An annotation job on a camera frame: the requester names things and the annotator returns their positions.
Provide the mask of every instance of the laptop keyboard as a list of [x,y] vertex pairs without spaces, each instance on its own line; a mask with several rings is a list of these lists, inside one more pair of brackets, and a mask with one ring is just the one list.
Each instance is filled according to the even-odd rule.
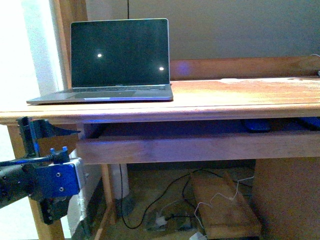
[[62,91],[62,93],[114,92],[114,91],[138,91],[138,90],[166,90],[166,86],[84,87],[84,88],[67,89]]

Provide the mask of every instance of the desk leg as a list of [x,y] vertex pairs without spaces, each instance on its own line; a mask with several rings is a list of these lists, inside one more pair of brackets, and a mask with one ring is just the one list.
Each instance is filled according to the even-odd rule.
[[111,166],[109,164],[101,164],[101,172],[106,210],[100,222],[99,228],[96,231],[94,240],[106,239],[108,224],[116,224],[116,207],[112,188]]
[[253,202],[264,240],[320,239],[320,157],[256,161]]
[[[19,135],[19,128],[17,126],[8,126],[7,128],[9,131],[14,155],[16,158],[20,158],[25,154],[25,148]],[[39,240],[64,240],[65,237],[61,221],[57,220],[54,222],[54,224],[51,225],[45,224],[41,221],[40,208],[38,207],[38,203],[30,198],[29,201]]]
[[101,164],[104,196],[109,214],[109,223],[116,224],[116,205],[112,187],[112,172],[110,164]]

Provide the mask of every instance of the black cable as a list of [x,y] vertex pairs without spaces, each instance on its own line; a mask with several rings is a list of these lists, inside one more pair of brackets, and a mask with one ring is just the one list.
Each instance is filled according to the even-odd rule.
[[121,200],[120,200],[120,209],[121,209],[121,217],[122,217],[122,221],[124,223],[124,225],[128,228],[128,229],[137,229],[138,227],[141,226],[141,224],[143,223],[145,217],[146,217],[146,214],[147,214],[147,211],[148,209],[154,204],[156,203],[157,201],[159,201],[165,194],[166,192],[168,191],[168,189],[171,187],[172,184],[174,184],[176,181],[190,175],[190,173],[188,174],[185,174],[181,177],[178,177],[177,179],[173,180],[172,182],[169,183],[169,185],[166,187],[166,189],[164,190],[164,192],[161,194],[161,196],[159,196],[156,200],[154,200],[152,203],[149,204],[149,206],[144,210],[144,213],[142,215],[142,218],[141,218],[141,221],[140,223],[137,225],[137,226],[134,226],[134,227],[131,227],[129,226],[126,221],[125,221],[125,218],[124,218],[124,215],[123,215],[123,180],[122,180],[122,169],[121,169],[121,165],[119,164],[119,168],[120,168],[120,179],[121,179]]
[[20,165],[20,164],[36,164],[36,163],[43,163],[43,162],[52,162],[54,159],[55,159],[54,155],[47,155],[47,156],[36,157],[36,158],[20,158],[20,159],[15,159],[10,161],[2,161],[0,162],[0,167]]
[[170,219],[175,219],[175,218],[190,218],[190,219],[192,219],[192,218],[195,218],[195,217],[196,217],[196,216],[189,216],[189,215],[183,216],[183,215],[174,215],[174,214],[171,214],[170,216],[166,217],[165,220],[168,221],[168,220],[170,220]]
[[182,189],[182,198],[183,200],[190,206],[192,207],[193,209],[196,209],[196,206],[194,206],[191,202],[189,202],[189,200],[185,197],[185,190],[186,190],[186,187],[190,181],[191,177],[189,176],[188,180],[186,181],[185,185],[183,186],[183,189]]
[[[216,174],[216,173],[214,173],[214,172],[212,172],[212,171],[209,171],[209,170],[206,170],[206,169],[202,169],[202,168],[197,169],[197,170],[194,170],[194,171],[192,171],[191,173],[187,173],[187,174],[185,174],[185,175],[183,175],[183,176],[178,177],[177,179],[175,179],[175,180],[173,180],[172,182],[169,183],[169,185],[166,187],[166,189],[165,189],[164,192],[161,194],[161,196],[159,196],[156,200],[154,200],[152,203],[150,203],[150,204],[148,205],[148,207],[147,207],[147,208],[144,210],[144,212],[143,212],[143,215],[142,215],[142,218],[141,218],[140,223],[139,223],[137,226],[131,227],[131,226],[129,226],[129,225],[126,223],[125,218],[124,218],[124,215],[123,215],[123,196],[124,196],[124,193],[123,193],[122,169],[121,169],[121,165],[120,165],[120,164],[119,164],[119,169],[120,169],[120,180],[121,180],[121,200],[120,200],[121,218],[122,218],[122,221],[123,221],[124,225],[125,225],[128,229],[132,229],[132,230],[133,230],[133,229],[137,229],[138,227],[141,226],[141,224],[143,223],[143,221],[144,221],[144,219],[145,219],[145,217],[146,217],[146,214],[147,214],[147,211],[149,210],[149,208],[150,208],[153,204],[155,204],[157,201],[159,201],[159,200],[166,194],[166,192],[167,192],[168,189],[171,187],[171,185],[174,184],[175,182],[177,182],[178,180],[180,180],[180,179],[182,179],[182,178],[184,178],[184,177],[186,177],[186,176],[189,176],[189,175],[191,175],[191,174],[193,174],[193,173],[196,173],[196,172],[198,172],[198,171],[208,172],[208,173],[213,174],[213,175],[215,175],[215,176],[217,176],[217,177],[219,177],[219,178],[223,178],[222,176],[220,176],[220,175],[218,175],[218,174]],[[184,187],[183,187],[182,197],[183,197],[184,201],[186,201],[190,206],[192,206],[192,207],[195,209],[196,207],[195,207],[192,203],[190,203],[190,202],[185,198],[185,194],[184,194],[184,191],[185,191],[185,189],[186,189],[189,181],[190,181],[190,178],[186,181],[186,183],[185,183],[185,185],[184,185]]]
[[130,15],[129,15],[129,0],[126,1],[126,7],[127,7],[127,13],[128,13],[128,19],[130,19]]
[[[212,171],[209,171],[209,170],[206,170],[206,169],[201,169],[201,171],[204,171],[204,172],[213,174],[213,175],[215,175],[215,176],[217,176],[217,177],[219,177],[219,178],[223,178],[222,176],[216,174],[215,172],[212,172]],[[249,187],[249,188],[252,188],[251,185],[245,184],[245,183],[243,183],[243,182],[239,182],[239,184],[241,184],[241,185],[243,185],[243,186],[246,186],[246,187]]]

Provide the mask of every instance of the desk drawer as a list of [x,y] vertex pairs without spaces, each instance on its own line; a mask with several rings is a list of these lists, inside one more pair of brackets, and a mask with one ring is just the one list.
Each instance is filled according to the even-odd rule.
[[97,139],[77,143],[86,164],[271,159],[320,156],[320,131],[290,123],[248,133],[238,120],[111,123]]

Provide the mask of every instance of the laptop trackpad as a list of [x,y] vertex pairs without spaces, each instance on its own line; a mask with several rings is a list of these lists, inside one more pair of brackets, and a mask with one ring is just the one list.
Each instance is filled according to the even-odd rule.
[[80,92],[74,95],[75,99],[95,99],[95,98],[129,98],[136,91],[100,91],[100,92]]

